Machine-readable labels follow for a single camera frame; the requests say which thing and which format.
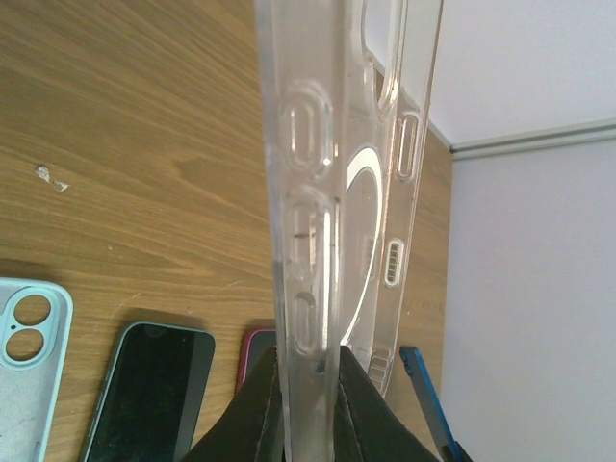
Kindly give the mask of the light blue phone case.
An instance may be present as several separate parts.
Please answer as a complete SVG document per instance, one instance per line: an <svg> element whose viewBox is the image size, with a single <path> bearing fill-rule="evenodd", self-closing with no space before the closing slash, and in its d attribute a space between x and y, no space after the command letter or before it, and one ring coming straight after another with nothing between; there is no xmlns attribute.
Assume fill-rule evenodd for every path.
<svg viewBox="0 0 616 462"><path fill-rule="evenodd" d="M16 315L19 302L44 298L44 320L28 325ZM33 462L44 459L60 388L73 315L73 300L62 286L40 280L1 279L1 459ZM26 330L42 337L34 357L14 359L10 338Z"/></svg>

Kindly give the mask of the phone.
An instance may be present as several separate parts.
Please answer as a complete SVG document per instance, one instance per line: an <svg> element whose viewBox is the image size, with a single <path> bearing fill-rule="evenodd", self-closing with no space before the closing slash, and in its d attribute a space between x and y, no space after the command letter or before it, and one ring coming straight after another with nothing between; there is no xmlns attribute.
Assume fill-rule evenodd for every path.
<svg viewBox="0 0 616 462"><path fill-rule="evenodd" d="M388 387L443 5L394 1L386 57L366 1L255 5L284 454L330 461L351 353Z"/></svg>

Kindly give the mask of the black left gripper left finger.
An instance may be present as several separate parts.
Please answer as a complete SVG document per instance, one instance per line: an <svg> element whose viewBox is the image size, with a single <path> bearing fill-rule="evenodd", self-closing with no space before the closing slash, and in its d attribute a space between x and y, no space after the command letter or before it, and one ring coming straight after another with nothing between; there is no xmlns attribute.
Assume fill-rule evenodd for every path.
<svg viewBox="0 0 616 462"><path fill-rule="evenodd" d="M265 350L222 416L184 459L194 462L281 462L285 459L275 347Z"/></svg>

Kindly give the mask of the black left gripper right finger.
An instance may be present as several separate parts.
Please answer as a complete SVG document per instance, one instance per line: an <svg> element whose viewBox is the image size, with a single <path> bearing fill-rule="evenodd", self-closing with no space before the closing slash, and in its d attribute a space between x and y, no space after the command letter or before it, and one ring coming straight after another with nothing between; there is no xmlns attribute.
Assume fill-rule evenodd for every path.
<svg viewBox="0 0 616 462"><path fill-rule="evenodd" d="M437 457L396 417L346 346L340 350L335 404L337 461L435 461Z"/></svg>

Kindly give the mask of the blue smartphone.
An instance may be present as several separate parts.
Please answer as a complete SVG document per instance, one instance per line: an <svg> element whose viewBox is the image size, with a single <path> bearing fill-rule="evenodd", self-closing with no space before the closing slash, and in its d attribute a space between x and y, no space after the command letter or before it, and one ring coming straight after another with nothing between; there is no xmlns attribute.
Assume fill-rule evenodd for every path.
<svg viewBox="0 0 616 462"><path fill-rule="evenodd" d="M455 440L420 350L401 346L399 356L413 384L425 421L439 455L444 461L472 462L473 459Z"/></svg>

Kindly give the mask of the black smartphone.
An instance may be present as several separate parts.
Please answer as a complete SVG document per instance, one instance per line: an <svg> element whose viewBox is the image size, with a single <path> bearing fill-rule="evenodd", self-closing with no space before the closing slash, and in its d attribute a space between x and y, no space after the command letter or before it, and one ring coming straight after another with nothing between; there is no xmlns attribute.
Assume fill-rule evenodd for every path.
<svg viewBox="0 0 616 462"><path fill-rule="evenodd" d="M199 329L137 321L121 332L81 461L179 461L190 450L216 349Z"/></svg>

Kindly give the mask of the purple smartphone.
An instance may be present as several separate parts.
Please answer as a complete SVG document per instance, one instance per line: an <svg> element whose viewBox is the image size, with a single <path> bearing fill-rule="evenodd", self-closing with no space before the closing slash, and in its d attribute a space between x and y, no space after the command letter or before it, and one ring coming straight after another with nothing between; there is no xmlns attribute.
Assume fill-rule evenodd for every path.
<svg viewBox="0 0 616 462"><path fill-rule="evenodd" d="M274 347L275 345L276 333L273 326L253 327L244 333L240 350L236 391L240 390L264 352L269 347Z"/></svg>

